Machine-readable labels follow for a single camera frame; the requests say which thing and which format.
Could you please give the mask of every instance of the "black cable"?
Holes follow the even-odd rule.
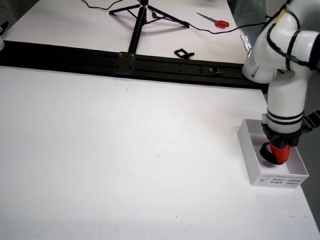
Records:
[[[15,12],[13,12],[12,10],[10,10],[9,8],[7,8],[7,7],[5,7],[5,6],[1,5],[1,4],[0,4],[0,7],[2,7],[2,8],[4,8],[4,9],[8,10],[9,12],[11,12],[17,19],[19,18],[19,17],[15,14]]]
[[[280,8],[280,10],[279,10],[275,15],[273,15],[272,18],[269,19],[268,22],[273,21],[273,20],[281,13],[282,10],[287,10],[287,4],[290,3],[290,2],[291,2],[291,0],[288,0],[287,3],[284,4],[284,5]],[[297,26],[299,27],[299,26],[300,26],[300,23],[299,23],[298,18],[295,17],[295,15],[293,14],[293,12],[288,11],[288,13],[289,13],[290,15],[292,15],[293,18],[297,21]],[[310,70],[316,70],[316,71],[320,72],[320,69],[319,69],[319,68],[317,68],[316,66],[311,66],[311,64],[310,64],[309,62],[307,62],[307,61],[302,61],[302,60],[296,58],[295,56],[293,56],[293,55],[291,55],[291,54],[288,54],[288,53],[282,51],[282,49],[281,49],[280,47],[278,47],[274,41],[272,41],[272,39],[271,39],[271,32],[272,32],[272,30],[274,29],[274,27],[276,26],[276,24],[277,24],[277,23],[273,23],[272,26],[271,26],[271,27],[268,29],[268,31],[267,31],[266,41],[267,41],[267,43],[269,44],[269,46],[270,46],[276,53],[278,53],[279,55],[283,56],[286,60],[289,60],[289,61],[291,61],[291,62],[294,62],[294,63],[296,63],[296,64],[298,64],[298,65],[300,65],[300,66],[308,67]]]
[[[233,31],[235,31],[235,30],[242,29],[242,28],[245,28],[245,27],[252,27],[252,26],[258,26],[258,25],[264,25],[264,24],[266,24],[266,23],[265,23],[265,22],[260,22],[260,23],[254,23],[254,24],[247,24],[247,25],[243,25],[243,26],[238,26],[238,27],[236,27],[236,28],[234,28],[234,29],[232,29],[232,30],[229,30],[229,31],[218,31],[218,32],[212,32],[212,31],[210,31],[210,30],[208,30],[208,29],[197,28],[197,27],[193,26],[192,24],[190,24],[189,22],[188,22],[188,24],[189,24],[191,27],[193,27],[194,29],[197,29],[197,30],[199,30],[199,31],[208,32],[208,33],[210,33],[210,34],[227,34],[227,33],[231,33],[231,32],[233,32]]]
[[[113,5],[115,5],[115,4],[117,4],[117,3],[120,3],[120,2],[122,2],[123,0],[118,0],[118,1],[115,1],[114,3],[112,3],[109,7],[107,7],[107,8],[103,8],[103,7],[99,7],[99,6],[90,6],[87,2],[86,2],[86,0],[81,0],[82,2],[84,2],[85,4],[86,4],[86,6],[88,7],[88,8],[90,8],[90,9],[99,9],[99,10],[105,10],[105,11],[107,11],[107,10],[109,10],[110,8],[112,8],[112,6]]]

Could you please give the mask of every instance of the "black ring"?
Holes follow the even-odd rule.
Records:
[[[269,111],[269,109],[267,110],[267,113],[268,113],[271,117],[273,117],[273,118],[275,118],[275,119],[280,119],[280,120],[294,120],[294,119],[300,118],[301,116],[304,116],[304,115],[305,115],[305,111],[303,111],[302,113],[300,113],[300,114],[298,114],[298,115],[296,115],[296,116],[278,116],[278,115],[275,115],[275,114],[271,113],[271,112]]]
[[[298,30],[298,31],[295,31],[295,33],[293,34],[293,36],[292,36],[292,38],[291,38],[291,40],[290,40],[289,46],[288,46],[288,50],[287,50],[287,52],[286,52],[288,55],[291,55],[292,49],[294,48],[294,44],[295,44],[296,39],[297,39],[297,37],[298,37],[298,35],[299,35],[300,32],[301,32],[301,31]],[[285,66],[286,66],[286,69],[287,69],[287,70],[291,71],[290,59],[288,59],[288,58],[285,59]]]
[[[266,142],[262,145],[260,148],[260,155],[263,157],[265,160],[267,160],[269,163],[275,164],[275,165],[282,165],[283,163],[278,163],[277,157],[272,153],[269,152],[267,147],[270,145],[270,143]]]
[[[299,120],[296,120],[296,121],[291,121],[291,122],[286,122],[286,121],[277,121],[277,120],[274,120],[272,118],[270,118],[268,115],[267,115],[268,119],[275,123],[275,124],[279,124],[279,125],[294,125],[294,124],[297,124],[299,122],[301,122],[304,118],[301,117]]]

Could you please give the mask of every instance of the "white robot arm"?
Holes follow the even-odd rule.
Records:
[[[308,80],[317,68],[320,53],[319,33],[300,30],[300,26],[319,13],[320,0],[287,0],[264,26],[242,69],[248,79],[269,84],[262,126],[276,155],[275,164],[286,162],[289,148],[298,144]],[[290,72],[277,75],[277,70]],[[289,139],[292,133],[297,134]],[[273,140],[270,135],[276,134],[287,140]]]

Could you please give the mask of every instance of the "white tabletop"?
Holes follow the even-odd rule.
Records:
[[[71,12],[62,2],[40,1],[6,38],[127,49],[128,29],[118,25],[119,40],[101,32],[102,18],[117,24],[107,13],[65,1],[73,3]],[[223,0],[214,5],[225,5],[220,14],[234,24]],[[154,6],[186,19],[181,5]],[[193,6],[190,13],[211,11],[196,1],[186,6]],[[82,38],[72,42],[80,29],[70,27],[79,22]],[[50,37],[46,25],[59,34]],[[90,39],[93,33],[104,38]],[[186,50],[198,48],[198,57],[225,61],[198,45],[218,41],[216,36],[179,31],[193,45],[170,41],[172,34],[164,34],[167,41],[146,34],[138,53],[148,48],[169,57],[171,48],[186,44]],[[161,51],[148,36],[163,40]],[[238,51],[226,53],[231,62]],[[0,67],[0,239],[320,239],[300,187],[250,185],[237,131],[243,119],[260,119],[265,111],[258,90]]]
[[[113,0],[87,0],[90,5],[108,7]],[[136,5],[124,0],[112,9]],[[150,0],[150,5],[198,28],[220,32],[211,21],[197,12],[236,27],[226,0]],[[110,52],[129,48],[135,18],[127,11],[110,16],[108,12],[88,8],[81,0],[41,0],[18,21],[5,36],[6,40],[61,45]],[[238,31],[211,35],[181,27],[167,20],[143,27],[137,54],[176,58],[174,51],[194,52],[195,60],[243,63],[246,51]]]

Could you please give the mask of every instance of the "metal bracket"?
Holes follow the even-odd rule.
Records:
[[[136,54],[132,52],[119,52],[115,61],[114,73],[119,75],[132,75],[135,69]]]

